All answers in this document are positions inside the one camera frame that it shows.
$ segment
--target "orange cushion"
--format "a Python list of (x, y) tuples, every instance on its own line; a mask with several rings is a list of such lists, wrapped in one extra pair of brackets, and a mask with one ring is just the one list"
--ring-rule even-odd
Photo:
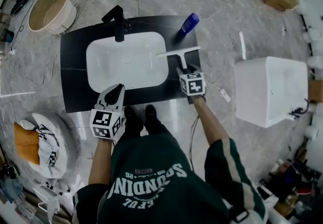
[(14, 123), (15, 147), (17, 155), (24, 160), (39, 165), (38, 133), (28, 131)]

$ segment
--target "black faucet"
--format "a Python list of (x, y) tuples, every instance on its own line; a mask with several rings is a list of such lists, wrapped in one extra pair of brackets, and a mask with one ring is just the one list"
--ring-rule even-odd
[(130, 29), (130, 24), (123, 15), (123, 9), (117, 5), (111, 11), (109, 11), (103, 18), (103, 22), (110, 22), (115, 19), (115, 38), (116, 42), (122, 42), (125, 40), (125, 31)]

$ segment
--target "green sweatshirt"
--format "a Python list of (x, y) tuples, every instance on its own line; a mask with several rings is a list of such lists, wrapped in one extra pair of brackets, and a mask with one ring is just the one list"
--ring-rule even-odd
[(73, 197), (73, 223), (229, 223), (224, 204), (259, 221), (265, 207), (232, 139), (208, 149), (205, 181), (190, 168), (170, 134), (120, 141), (112, 154), (111, 185), (94, 184)]

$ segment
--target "white pillow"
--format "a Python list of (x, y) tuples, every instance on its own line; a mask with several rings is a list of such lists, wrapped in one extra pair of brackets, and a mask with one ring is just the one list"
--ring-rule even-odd
[(44, 125), (52, 131), (57, 138), (60, 149), (54, 166), (39, 166), (29, 163), (29, 165), (40, 172), (45, 178), (64, 178), (71, 174), (75, 163), (75, 145), (71, 132), (65, 123), (56, 115), (50, 113), (32, 113), (38, 126)]
[(34, 130), (35, 126), (33, 123), (29, 122), (28, 120), (26, 119), (23, 119), (19, 122), (19, 125), (24, 128), (25, 130)]

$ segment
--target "sink drain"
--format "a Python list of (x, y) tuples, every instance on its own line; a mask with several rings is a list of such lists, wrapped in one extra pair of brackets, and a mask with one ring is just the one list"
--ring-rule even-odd
[(125, 57), (123, 57), (123, 62), (128, 64), (128, 63), (131, 63), (132, 61), (132, 58), (130, 55), (126, 55)]

